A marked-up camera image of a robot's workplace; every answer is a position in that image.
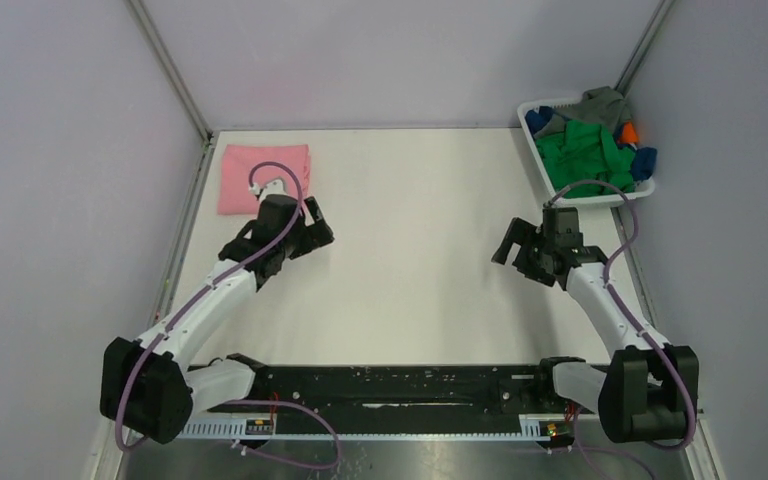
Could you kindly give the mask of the pink t-shirt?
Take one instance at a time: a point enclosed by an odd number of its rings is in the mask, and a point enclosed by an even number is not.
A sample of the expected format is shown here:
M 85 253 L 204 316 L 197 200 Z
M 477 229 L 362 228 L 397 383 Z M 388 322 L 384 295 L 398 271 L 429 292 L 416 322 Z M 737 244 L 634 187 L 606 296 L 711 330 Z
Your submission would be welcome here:
M 217 205 L 219 215 L 253 215 L 259 203 L 249 192 L 253 183 L 264 184 L 274 178 L 283 178 L 290 197 L 298 198 L 299 189 L 287 171 L 281 167 L 264 166 L 252 178 L 252 170 L 264 162 L 280 163 L 291 170 L 299 180 L 302 195 L 309 189 L 311 157 L 306 144 L 289 146 L 229 145 L 221 160 L 220 193 Z

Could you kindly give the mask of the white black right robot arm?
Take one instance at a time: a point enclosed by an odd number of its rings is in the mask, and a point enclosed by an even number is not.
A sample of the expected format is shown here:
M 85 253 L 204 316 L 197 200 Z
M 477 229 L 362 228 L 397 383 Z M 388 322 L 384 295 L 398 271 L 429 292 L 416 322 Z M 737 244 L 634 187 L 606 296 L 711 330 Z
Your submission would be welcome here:
M 605 369 L 577 357 L 544 358 L 535 402 L 557 412 L 573 403 L 598 415 L 615 443 L 687 446 L 696 430 L 699 359 L 675 345 L 622 300 L 610 258 L 588 246 L 574 208 L 546 207 L 534 225 L 511 219 L 492 262 L 510 264 L 526 279 L 558 286 L 584 311 L 610 354 Z

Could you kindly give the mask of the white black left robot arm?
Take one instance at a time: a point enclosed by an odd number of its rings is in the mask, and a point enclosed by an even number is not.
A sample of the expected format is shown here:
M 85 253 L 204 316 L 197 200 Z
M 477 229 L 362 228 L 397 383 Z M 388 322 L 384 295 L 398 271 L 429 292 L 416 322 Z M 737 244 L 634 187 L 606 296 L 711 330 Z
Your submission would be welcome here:
M 117 337 L 103 356 L 100 414 L 117 433 L 129 429 L 160 444 L 174 440 L 196 413 L 235 400 L 256 411 L 270 385 L 236 360 L 194 368 L 196 354 L 283 264 L 331 244 L 317 200 L 268 194 L 254 219 L 226 243 L 183 305 L 133 340 Z

